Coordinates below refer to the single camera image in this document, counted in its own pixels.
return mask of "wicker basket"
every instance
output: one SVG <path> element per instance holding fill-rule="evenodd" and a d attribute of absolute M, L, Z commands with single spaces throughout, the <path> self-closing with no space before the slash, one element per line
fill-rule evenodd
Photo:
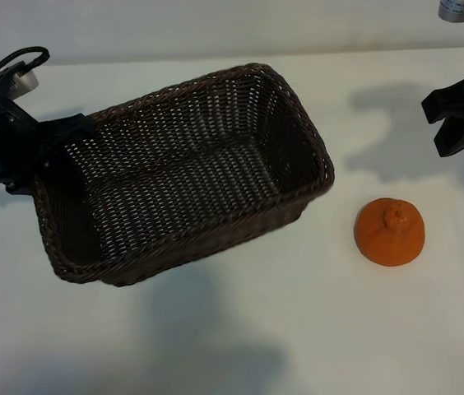
<path fill-rule="evenodd" d="M 90 115 L 67 146 L 84 196 L 35 179 L 56 274 L 128 286 L 299 218 L 334 181 L 322 139 L 269 66 L 216 72 Z"/>

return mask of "orange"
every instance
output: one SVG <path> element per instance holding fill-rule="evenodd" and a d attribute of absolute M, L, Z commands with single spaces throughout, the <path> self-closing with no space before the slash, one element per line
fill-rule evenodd
<path fill-rule="evenodd" d="M 424 221 L 411 203 L 384 197 L 364 207 L 355 239 L 367 259 L 383 266 L 404 265 L 422 251 Z"/>

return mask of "white wall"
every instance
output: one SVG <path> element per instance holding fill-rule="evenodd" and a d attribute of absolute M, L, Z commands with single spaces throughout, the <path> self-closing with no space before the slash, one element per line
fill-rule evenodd
<path fill-rule="evenodd" d="M 0 0 L 0 58 L 56 63 L 464 46 L 438 0 Z"/>

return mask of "brown wicker basket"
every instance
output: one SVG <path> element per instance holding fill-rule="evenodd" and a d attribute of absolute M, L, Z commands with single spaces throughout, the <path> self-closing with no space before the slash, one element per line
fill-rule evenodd
<path fill-rule="evenodd" d="M 67 146 L 85 196 L 35 179 L 56 274 L 128 286 L 299 218 L 334 181 L 323 141 L 269 66 L 216 72 L 90 115 Z"/>

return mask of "white tabletop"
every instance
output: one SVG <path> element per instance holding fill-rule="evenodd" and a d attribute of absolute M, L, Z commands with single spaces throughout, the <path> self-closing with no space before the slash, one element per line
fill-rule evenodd
<path fill-rule="evenodd" d="M 464 395 L 464 152 L 438 157 L 420 107 L 464 78 L 464 49 L 42 67 L 17 102 L 88 114 L 252 61 L 302 100 L 331 192 L 283 230 L 119 289 L 59 280 L 31 198 L 0 186 L 0 394 Z M 404 267 L 353 241 L 380 197 L 425 219 Z"/>

